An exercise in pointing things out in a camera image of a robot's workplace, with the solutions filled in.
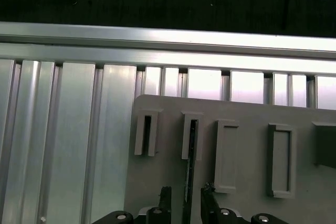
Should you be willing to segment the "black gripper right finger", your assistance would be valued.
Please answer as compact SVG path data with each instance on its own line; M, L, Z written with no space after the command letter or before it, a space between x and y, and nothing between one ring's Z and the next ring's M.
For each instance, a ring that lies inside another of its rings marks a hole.
M221 208L215 199L214 187L207 183L201 189L201 220L202 223L280 223L280 219L266 213L253 215L250 220L244 219L242 216L229 208Z

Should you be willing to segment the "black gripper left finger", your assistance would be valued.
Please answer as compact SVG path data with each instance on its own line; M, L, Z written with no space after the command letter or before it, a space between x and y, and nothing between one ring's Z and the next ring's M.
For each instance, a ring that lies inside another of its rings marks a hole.
M172 188L162 187L158 206L142 208L136 217L133 217L133 215L127 211L113 211L94 223L171 223L171 196Z

